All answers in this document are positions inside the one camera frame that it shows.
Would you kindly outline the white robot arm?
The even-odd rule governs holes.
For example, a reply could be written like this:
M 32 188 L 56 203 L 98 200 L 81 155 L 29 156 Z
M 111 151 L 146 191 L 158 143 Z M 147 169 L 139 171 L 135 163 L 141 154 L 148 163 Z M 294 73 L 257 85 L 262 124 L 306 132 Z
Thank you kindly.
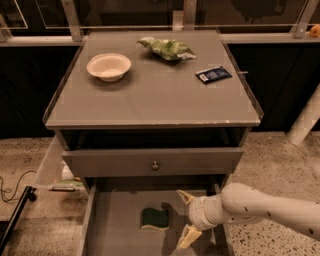
M 177 193 L 188 206 L 186 224 L 177 249 L 186 249 L 203 231 L 220 224 L 256 223 L 269 219 L 317 241 L 320 240 L 320 203 L 265 194 L 242 183 L 225 185 L 213 196 Z

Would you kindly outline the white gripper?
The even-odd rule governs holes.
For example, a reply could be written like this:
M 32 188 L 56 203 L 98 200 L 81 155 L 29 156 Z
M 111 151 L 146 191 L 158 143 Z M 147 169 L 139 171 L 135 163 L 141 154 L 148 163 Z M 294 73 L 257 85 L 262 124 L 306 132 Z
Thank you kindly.
M 201 235 L 201 230 L 208 230 L 223 224 L 226 218 L 221 195 L 194 197 L 192 194 L 177 190 L 185 205 L 189 204 L 189 219 L 193 225 L 186 224 L 176 249 L 187 249 Z

